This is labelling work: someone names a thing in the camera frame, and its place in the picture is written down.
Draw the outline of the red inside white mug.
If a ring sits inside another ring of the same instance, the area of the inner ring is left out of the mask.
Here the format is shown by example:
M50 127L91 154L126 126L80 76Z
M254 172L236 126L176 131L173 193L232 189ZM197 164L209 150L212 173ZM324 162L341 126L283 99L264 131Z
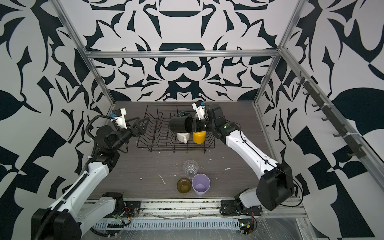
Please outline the red inside white mug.
M190 139L189 133L177 133L177 140L183 144L187 144Z

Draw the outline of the purple plastic cup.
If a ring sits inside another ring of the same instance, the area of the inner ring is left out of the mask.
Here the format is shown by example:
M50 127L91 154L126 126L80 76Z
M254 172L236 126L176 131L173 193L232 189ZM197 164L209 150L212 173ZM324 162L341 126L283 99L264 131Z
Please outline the purple plastic cup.
M192 188L196 195L203 196L211 187L210 178L205 174L197 174L192 179Z

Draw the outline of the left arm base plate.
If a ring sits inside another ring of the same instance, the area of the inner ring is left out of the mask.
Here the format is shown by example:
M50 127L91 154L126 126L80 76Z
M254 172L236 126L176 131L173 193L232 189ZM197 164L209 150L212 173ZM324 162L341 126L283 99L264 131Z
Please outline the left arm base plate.
M141 201L124 201L123 208L119 212L121 218L131 218L141 211Z

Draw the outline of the yellow mug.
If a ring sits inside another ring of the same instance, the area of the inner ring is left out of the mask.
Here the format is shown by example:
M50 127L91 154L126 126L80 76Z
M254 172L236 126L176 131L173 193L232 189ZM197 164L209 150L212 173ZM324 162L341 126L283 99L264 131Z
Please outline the yellow mug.
M207 135L206 131L193 133L193 141L196 144L203 144L206 140L206 135Z

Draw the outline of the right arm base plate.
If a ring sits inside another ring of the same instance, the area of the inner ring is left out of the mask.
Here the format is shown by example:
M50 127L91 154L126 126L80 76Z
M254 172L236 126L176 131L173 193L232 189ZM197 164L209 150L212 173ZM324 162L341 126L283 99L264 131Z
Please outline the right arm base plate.
M221 200L220 214L224 217L234 216L261 216L262 206L244 208L236 200Z

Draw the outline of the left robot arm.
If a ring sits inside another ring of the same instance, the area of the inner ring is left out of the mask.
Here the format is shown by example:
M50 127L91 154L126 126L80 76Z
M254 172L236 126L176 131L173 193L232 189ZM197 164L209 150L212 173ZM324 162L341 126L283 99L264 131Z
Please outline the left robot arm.
M86 126L86 134L94 141L96 152L76 182L47 209L32 216L33 240L80 240L98 221L108 215L119 215L124 208L120 193L107 192L86 210L82 206L99 183L117 165L122 146L132 137L146 133L149 118L125 119L125 109L109 116L97 115Z

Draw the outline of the green mug cream inside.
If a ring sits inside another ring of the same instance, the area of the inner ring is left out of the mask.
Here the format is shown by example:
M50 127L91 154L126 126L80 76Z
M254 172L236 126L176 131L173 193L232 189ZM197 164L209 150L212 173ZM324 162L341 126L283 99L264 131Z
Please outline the green mug cream inside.
M179 112L178 117L192 117L192 115L191 113L181 111Z

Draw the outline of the black mug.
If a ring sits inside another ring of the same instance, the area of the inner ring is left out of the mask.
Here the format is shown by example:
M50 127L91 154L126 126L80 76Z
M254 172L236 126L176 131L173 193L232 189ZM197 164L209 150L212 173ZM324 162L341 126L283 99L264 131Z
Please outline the black mug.
M169 121L170 130L173 133L191 133L193 118L190 116L175 117Z

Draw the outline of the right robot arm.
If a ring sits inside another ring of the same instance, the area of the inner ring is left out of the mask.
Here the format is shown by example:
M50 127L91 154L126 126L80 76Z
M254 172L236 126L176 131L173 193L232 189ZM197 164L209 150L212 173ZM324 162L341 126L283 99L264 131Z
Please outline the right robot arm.
M243 209L263 206L272 211L294 193L292 168L287 163L278 163L254 145L243 133L241 126L230 122L219 105L207 106L202 101L193 103L196 116L192 132L211 132L227 147L234 150L254 171L258 186L247 189L237 196Z

